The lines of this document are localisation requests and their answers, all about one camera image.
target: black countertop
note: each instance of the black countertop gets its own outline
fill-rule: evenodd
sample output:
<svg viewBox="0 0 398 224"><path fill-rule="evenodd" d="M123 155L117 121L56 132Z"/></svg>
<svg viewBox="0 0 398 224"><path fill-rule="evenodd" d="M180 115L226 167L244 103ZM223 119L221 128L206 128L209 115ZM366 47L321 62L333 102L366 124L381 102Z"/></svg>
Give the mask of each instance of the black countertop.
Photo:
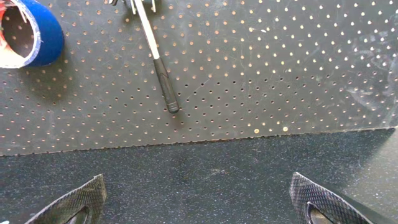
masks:
<svg viewBox="0 0 398 224"><path fill-rule="evenodd" d="M398 220L398 133L303 134L0 159L0 223L104 174L103 223L295 223L295 171Z"/></svg>

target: black rubber grip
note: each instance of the black rubber grip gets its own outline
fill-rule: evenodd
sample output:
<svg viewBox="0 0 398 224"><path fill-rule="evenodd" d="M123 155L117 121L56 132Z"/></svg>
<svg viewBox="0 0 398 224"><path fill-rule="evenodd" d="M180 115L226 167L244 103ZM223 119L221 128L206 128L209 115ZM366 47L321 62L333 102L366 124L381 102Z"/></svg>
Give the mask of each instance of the black rubber grip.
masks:
<svg viewBox="0 0 398 224"><path fill-rule="evenodd" d="M157 78L159 79L160 86L162 87L164 100L166 102L167 109L170 113L177 113L180 109L177 99L175 98L172 83L169 79L169 74L164 67L161 58L154 60Z"/></svg>

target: perforated board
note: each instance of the perforated board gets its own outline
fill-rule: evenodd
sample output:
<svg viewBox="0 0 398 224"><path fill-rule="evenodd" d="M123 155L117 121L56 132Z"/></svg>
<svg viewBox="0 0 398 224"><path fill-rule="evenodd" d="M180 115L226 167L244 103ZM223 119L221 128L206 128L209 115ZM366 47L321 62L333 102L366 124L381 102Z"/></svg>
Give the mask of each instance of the perforated board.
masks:
<svg viewBox="0 0 398 224"><path fill-rule="evenodd" d="M41 1L65 50L1 70L2 154L397 126L398 1L174 1L148 10L168 113L129 3Z"/></svg>

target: gray surface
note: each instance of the gray surface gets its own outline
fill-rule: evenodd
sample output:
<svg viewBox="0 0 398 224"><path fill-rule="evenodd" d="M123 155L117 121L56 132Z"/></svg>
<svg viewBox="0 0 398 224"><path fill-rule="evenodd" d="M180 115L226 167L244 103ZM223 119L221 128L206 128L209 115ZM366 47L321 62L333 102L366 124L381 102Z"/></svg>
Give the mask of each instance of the gray surface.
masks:
<svg viewBox="0 0 398 224"><path fill-rule="evenodd" d="M0 222L103 173L103 223L296 223L293 172L398 221L398 133L377 130L0 159Z"/></svg>
<svg viewBox="0 0 398 224"><path fill-rule="evenodd" d="M41 2L65 51L48 67L0 70L0 154L398 125L396 0L163 0L149 19L175 116L128 3Z"/></svg>

